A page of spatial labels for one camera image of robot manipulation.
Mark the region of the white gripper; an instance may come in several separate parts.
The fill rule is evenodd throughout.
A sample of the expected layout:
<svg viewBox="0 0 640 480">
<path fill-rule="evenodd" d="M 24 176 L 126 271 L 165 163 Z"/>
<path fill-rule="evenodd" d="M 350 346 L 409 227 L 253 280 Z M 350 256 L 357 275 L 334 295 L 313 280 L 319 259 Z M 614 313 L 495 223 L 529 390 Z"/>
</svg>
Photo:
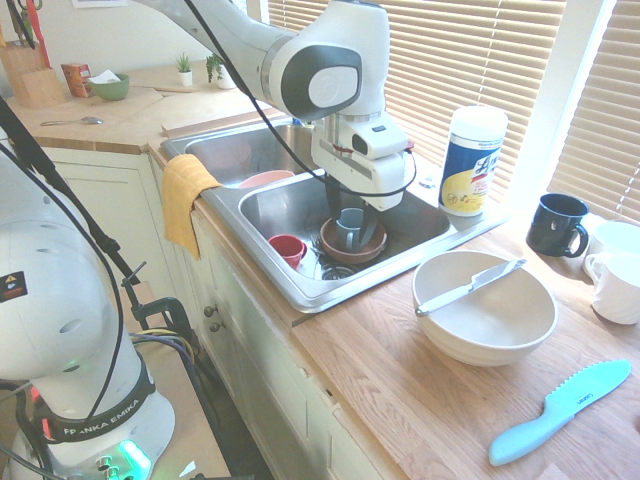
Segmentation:
<svg viewBox="0 0 640 480">
<path fill-rule="evenodd" d="M 404 155 L 393 153 L 369 159 L 358 152 L 338 152 L 323 138 L 321 130 L 315 129 L 311 157 L 327 173 L 324 176 L 325 194 L 333 221 L 341 215 L 342 185 L 366 201 L 358 237 L 359 245 L 364 247 L 379 223 L 378 211 L 389 210 L 402 200 L 406 185 Z"/>
</svg>

